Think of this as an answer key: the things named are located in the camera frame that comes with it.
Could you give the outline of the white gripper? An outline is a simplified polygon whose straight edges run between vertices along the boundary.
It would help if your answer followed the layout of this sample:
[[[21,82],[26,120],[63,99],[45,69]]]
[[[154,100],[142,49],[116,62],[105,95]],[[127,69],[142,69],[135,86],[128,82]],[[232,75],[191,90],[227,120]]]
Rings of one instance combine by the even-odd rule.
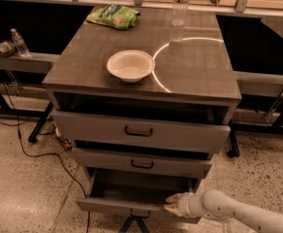
[[[169,196],[166,199],[167,203],[177,203],[165,204],[164,209],[175,216],[192,217],[193,213],[190,210],[190,202],[193,196],[194,194],[192,192],[177,193]]]

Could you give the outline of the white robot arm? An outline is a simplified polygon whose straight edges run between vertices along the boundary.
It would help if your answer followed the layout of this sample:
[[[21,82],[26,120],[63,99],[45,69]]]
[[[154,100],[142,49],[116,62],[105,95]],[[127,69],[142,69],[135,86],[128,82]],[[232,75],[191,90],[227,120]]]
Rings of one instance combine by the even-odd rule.
[[[177,193],[166,199],[164,209],[185,218],[203,217],[220,222],[234,218],[257,233],[283,233],[282,214],[236,201],[216,189],[203,194]]]

